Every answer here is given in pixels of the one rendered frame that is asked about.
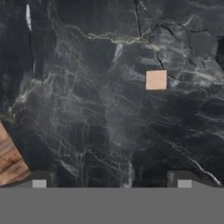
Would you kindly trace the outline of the brown wooden board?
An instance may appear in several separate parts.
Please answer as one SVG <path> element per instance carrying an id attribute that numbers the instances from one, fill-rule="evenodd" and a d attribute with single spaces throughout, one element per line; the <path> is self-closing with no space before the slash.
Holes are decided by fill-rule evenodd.
<path id="1" fill-rule="evenodd" d="M 0 121 L 0 186 L 27 178 L 31 171 Z"/>

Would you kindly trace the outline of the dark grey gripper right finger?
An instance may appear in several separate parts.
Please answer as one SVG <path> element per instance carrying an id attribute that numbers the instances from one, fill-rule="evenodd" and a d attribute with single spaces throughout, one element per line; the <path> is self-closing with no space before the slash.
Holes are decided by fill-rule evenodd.
<path id="1" fill-rule="evenodd" d="M 222 184 L 198 178 L 190 171 L 168 171 L 167 179 L 167 186 L 172 188 L 222 187 Z"/>

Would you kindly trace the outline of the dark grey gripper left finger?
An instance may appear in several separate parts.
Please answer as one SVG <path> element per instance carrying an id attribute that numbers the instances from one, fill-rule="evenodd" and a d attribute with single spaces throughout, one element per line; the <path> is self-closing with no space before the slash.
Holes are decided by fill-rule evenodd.
<path id="1" fill-rule="evenodd" d="M 21 180 L 16 180 L 4 187 L 52 188 L 57 186 L 53 171 L 34 171 Z"/>

